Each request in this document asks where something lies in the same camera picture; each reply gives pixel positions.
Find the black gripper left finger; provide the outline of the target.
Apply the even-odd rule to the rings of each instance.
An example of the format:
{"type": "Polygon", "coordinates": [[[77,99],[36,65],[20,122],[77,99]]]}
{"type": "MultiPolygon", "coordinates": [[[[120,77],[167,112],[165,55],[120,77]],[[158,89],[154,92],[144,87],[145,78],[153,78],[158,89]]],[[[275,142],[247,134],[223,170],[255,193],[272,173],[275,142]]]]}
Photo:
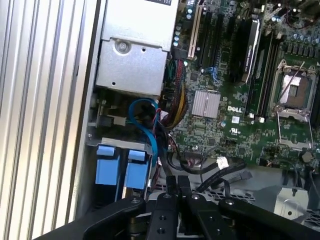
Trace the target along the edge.
{"type": "MultiPolygon", "coordinates": [[[[167,192],[161,193],[149,217],[145,238],[147,240],[175,240],[177,235],[177,180],[175,176],[166,177],[167,192]]],[[[71,223],[63,225],[38,240],[113,240],[122,232],[129,230],[131,219],[144,216],[146,201],[130,196],[113,202],[91,212],[71,223]]]]}

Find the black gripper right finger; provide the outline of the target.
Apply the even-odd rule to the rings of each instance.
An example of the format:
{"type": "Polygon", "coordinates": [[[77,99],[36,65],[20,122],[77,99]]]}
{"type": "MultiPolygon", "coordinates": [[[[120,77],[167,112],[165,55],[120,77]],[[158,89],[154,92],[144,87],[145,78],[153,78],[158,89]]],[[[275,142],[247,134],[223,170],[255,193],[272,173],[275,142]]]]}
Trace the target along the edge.
{"type": "Polygon", "coordinates": [[[187,212],[182,220],[206,240],[318,240],[320,233],[246,201],[227,198],[218,204],[192,192],[189,178],[180,175],[177,189],[187,212]]]}

